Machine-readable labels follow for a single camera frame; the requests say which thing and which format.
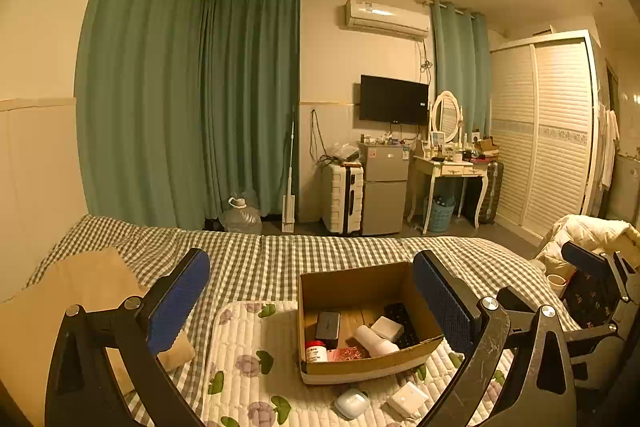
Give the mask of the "black remote control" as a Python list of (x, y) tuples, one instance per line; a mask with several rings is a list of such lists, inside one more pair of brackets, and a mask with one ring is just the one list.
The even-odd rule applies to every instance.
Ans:
[(384, 315), (402, 326), (402, 333), (394, 340), (400, 349), (406, 349), (420, 343), (408, 311), (403, 303), (391, 303), (384, 307)]

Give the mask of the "white plug charger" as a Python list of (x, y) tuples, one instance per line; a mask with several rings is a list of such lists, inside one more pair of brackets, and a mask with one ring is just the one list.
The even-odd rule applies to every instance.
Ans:
[(400, 323), (389, 319), (388, 317), (379, 317), (372, 325), (372, 332), (378, 337), (394, 343), (404, 333), (404, 326)]

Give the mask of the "white plastic bottle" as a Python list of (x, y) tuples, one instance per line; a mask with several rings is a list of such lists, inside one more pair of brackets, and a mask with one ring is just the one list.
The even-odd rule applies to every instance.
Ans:
[(390, 355), (399, 350), (396, 343), (379, 336), (366, 325), (359, 325), (356, 328), (354, 338), (367, 350), (370, 357), (382, 357), (382, 355)]

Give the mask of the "dark grey UGREEN charger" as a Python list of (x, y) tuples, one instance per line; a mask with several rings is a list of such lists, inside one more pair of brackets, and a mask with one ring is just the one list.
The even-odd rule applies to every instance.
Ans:
[(335, 349), (340, 339), (341, 313), (336, 311), (322, 311), (318, 314), (314, 339), (321, 341), (326, 349)]

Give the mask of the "white bottle red cap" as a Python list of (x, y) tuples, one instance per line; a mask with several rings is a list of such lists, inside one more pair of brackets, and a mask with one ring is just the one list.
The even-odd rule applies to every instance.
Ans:
[(307, 363), (324, 363), (329, 361), (328, 349), (321, 340), (309, 340), (305, 343), (305, 353)]

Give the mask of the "white puffy jacket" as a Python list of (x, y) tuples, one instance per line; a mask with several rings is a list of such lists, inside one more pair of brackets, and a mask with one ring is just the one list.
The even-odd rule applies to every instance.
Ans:
[(596, 255), (619, 251), (634, 269), (640, 263), (640, 234), (630, 223), (567, 215), (552, 225), (535, 257), (544, 264), (547, 273), (558, 274), (565, 280), (569, 280), (577, 270), (561, 253), (562, 246), (567, 242)]

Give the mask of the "white square charger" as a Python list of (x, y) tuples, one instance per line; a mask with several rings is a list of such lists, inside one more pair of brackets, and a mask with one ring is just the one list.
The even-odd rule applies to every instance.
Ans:
[(387, 399), (386, 404), (402, 418), (409, 418), (419, 412), (426, 400), (427, 394), (411, 381), (407, 381)]

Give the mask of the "brown cardboard box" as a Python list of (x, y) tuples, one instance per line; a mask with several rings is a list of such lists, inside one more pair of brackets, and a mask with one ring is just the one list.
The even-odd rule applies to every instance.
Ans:
[[(359, 326), (372, 326), (385, 308), (400, 303), (418, 340), (385, 355), (364, 352), (357, 360), (311, 362), (306, 343), (316, 338), (322, 312), (341, 315), (336, 347), (365, 347), (358, 343)], [(359, 383), (413, 369), (428, 359), (444, 339), (434, 315), (413, 280), (409, 261), (372, 265), (343, 271), (304, 273), (297, 283), (298, 361), (303, 382), (309, 386)]]

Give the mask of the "light blue earbuds case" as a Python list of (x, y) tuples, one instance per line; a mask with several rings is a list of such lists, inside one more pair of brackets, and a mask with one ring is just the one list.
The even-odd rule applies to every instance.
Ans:
[(352, 421), (370, 407), (370, 399), (364, 391), (349, 388), (334, 400), (333, 406), (338, 415)]

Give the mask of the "white dressing table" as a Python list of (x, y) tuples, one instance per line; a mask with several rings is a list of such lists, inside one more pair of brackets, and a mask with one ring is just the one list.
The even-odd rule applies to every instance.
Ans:
[(413, 155), (411, 157), (411, 166), (413, 168), (413, 175), (409, 179), (411, 186), (411, 207), (409, 211), (408, 221), (413, 220), (416, 214), (416, 191), (418, 191), (418, 183), (420, 181), (421, 174), (428, 179), (427, 191), (426, 191), (426, 210), (423, 216), (423, 222), (419, 230), (423, 235), (428, 231), (428, 225), (431, 221), (431, 212), (433, 207), (433, 200), (435, 194), (436, 182), (439, 179), (462, 179), (462, 195), (458, 208), (458, 216), (461, 216), (462, 205), (465, 200), (466, 186), (469, 179), (478, 178), (482, 181), (480, 187), (480, 196), (476, 203), (475, 215), (473, 225), (474, 228), (480, 227), (480, 210), (484, 202), (488, 190), (488, 162), (483, 161), (434, 161), (433, 159), (427, 159), (423, 156)]

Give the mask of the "silver mini fridge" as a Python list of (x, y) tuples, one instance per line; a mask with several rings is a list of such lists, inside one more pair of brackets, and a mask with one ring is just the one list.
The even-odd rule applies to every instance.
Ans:
[(363, 235), (399, 233), (409, 173), (409, 152), (401, 145), (360, 143), (363, 165)]

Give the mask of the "white suitcase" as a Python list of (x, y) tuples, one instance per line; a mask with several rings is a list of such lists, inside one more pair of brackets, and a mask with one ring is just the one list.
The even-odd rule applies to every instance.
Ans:
[(361, 229), (364, 170), (359, 162), (330, 164), (322, 169), (322, 221), (332, 234)]

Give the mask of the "clear water jug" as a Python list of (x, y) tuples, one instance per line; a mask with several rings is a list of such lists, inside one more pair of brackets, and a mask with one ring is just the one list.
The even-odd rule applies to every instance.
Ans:
[(227, 232), (260, 234), (262, 233), (262, 219), (259, 211), (248, 205), (243, 197), (228, 199), (229, 208), (224, 210), (220, 223)]

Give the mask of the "green curtain left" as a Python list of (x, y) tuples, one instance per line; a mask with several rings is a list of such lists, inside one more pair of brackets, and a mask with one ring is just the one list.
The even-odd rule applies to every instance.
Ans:
[(88, 209), (199, 230), (231, 197), (277, 215), (300, 0), (89, 0), (76, 64)]

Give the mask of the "white air conditioner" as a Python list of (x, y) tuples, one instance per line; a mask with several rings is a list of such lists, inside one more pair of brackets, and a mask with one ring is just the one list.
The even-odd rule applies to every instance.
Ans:
[(430, 33), (430, 17), (423, 13), (360, 0), (347, 0), (344, 9), (349, 28), (413, 40), (423, 40)]

